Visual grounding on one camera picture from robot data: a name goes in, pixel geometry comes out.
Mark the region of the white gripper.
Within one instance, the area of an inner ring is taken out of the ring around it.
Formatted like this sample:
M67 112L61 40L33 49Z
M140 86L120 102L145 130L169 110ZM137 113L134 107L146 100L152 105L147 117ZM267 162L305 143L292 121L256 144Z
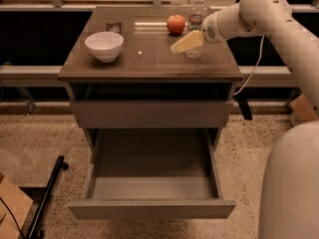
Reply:
M185 51L198 48L203 45L204 40L210 44L222 41L222 36L218 30L218 14L211 13L201 23L200 31L193 30L183 36L170 46L173 54L184 53Z

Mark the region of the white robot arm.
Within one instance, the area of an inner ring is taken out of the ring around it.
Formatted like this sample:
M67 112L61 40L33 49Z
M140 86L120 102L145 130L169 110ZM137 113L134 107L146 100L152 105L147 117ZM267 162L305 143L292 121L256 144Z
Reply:
M265 36L284 63L278 88L297 88L319 109L319 39L293 16L286 0L240 0L207 16L170 46L175 53L237 37ZM319 120L282 135L268 156L261 190L258 239L319 239Z

